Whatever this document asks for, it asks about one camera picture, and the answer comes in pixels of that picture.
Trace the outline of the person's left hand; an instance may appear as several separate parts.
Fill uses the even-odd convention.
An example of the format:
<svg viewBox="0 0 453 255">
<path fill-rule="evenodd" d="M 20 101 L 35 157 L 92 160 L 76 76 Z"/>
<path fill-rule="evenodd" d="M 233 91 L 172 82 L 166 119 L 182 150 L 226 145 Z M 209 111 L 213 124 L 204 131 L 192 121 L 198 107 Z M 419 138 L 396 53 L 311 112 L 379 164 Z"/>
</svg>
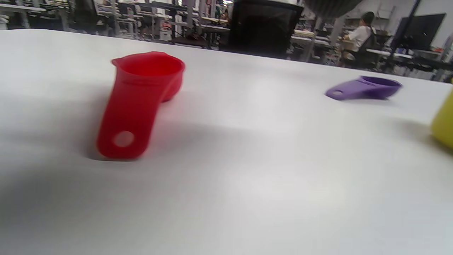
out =
<svg viewBox="0 0 453 255">
<path fill-rule="evenodd" d="M 362 0 L 304 0 L 304 5 L 317 17 L 336 19 L 356 8 Z"/>
</svg>

